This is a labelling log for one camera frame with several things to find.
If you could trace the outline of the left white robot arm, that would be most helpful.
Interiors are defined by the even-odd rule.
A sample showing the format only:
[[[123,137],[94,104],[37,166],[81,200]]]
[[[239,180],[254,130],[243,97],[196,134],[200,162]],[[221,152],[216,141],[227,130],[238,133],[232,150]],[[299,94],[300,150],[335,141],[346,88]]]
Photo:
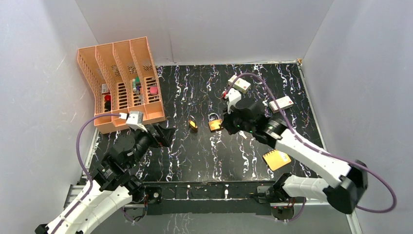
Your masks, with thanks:
[[[85,234],[126,204],[147,200],[146,186],[129,170],[150,147],[170,147],[176,132],[176,128],[160,124],[152,124],[151,128],[119,136],[88,174],[88,181],[77,197],[53,221],[40,224],[35,233]]]

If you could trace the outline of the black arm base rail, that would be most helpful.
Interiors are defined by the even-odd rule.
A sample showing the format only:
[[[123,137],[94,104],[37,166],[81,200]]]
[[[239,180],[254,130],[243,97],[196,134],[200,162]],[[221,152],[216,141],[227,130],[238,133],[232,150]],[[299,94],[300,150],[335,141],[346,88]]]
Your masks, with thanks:
[[[286,178],[274,181],[144,182],[138,198],[122,202],[131,220],[138,211],[144,215],[255,213],[291,220],[295,204],[304,199],[329,203],[343,214],[351,214],[355,204],[336,195],[321,178],[306,178],[305,184],[288,185]]]

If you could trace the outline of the brass padlock long shackle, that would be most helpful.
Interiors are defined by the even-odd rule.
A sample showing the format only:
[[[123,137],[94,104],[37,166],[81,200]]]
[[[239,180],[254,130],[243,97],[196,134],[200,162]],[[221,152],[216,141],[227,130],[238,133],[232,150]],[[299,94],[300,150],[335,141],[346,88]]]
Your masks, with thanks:
[[[191,132],[193,133],[198,133],[198,125],[196,123],[195,117],[192,115],[189,115],[188,117],[188,125],[189,125],[189,129],[191,130]]]

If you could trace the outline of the silver key bunch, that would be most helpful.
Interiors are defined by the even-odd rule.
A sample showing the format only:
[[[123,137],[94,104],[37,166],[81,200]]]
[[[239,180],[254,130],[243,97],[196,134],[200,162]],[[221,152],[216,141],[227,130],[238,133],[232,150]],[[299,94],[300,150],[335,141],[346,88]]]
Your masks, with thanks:
[[[244,131],[239,131],[239,135],[244,139],[248,139],[248,137],[245,135]]]

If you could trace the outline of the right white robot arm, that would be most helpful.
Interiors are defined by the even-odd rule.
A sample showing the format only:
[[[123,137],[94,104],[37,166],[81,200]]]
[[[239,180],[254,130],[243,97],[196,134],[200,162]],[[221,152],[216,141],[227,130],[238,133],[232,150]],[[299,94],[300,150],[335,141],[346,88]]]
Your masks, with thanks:
[[[318,178],[285,173],[268,194],[286,202],[293,197],[328,202],[344,214],[351,214],[365,193],[368,181],[365,170],[325,155],[326,151],[304,139],[299,141],[284,120],[266,117],[261,103],[248,104],[241,99],[226,98],[221,126],[229,134],[249,132],[260,143],[286,153],[316,172]]]

